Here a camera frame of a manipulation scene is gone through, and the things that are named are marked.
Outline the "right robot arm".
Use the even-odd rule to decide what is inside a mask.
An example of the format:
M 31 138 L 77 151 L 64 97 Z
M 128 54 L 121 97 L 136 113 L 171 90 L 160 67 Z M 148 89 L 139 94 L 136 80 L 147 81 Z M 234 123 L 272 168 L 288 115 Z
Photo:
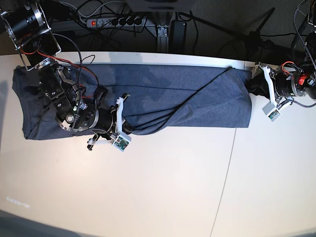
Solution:
M 129 124 L 122 116 L 129 94 L 123 94 L 109 109 L 101 107 L 109 92 L 106 87 L 97 84 L 93 94 L 85 96 L 86 87 L 80 84 L 81 72 L 91 70 L 82 64 L 82 58 L 74 64 L 57 57 L 61 47 L 40 1 L 30 0 L 12 13 L 1 10 L 0 21 L 19 56 L 27 56 L 30 65 L 25 66 L 26 71 L 37 71 L 39 88 L 54 106 L 60 128 L 70 135 L 94 132 L 87 142 L 89 150 L 110 141 L 123 152 L 131 142 Z

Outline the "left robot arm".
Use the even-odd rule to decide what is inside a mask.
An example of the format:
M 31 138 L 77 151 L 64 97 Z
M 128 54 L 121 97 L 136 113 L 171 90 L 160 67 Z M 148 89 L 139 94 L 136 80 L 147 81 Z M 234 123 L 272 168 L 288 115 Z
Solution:
M 309 4 L 309 12 L 300 26 L 296 24 L 296 16 L 300 8 Z M 257 64 L 260 73 L 246 84 L 249 93 L 279 101 L 281 98 L 292 100 L 293 97 L 309 96 L 316 99 L 316 32 L 303 36 L 308 24 L 316 25 L 316 2 L 303 0 L 293 14 L 295 37 L 290 52 L 291 59 L 274 70 L 269 66 Z

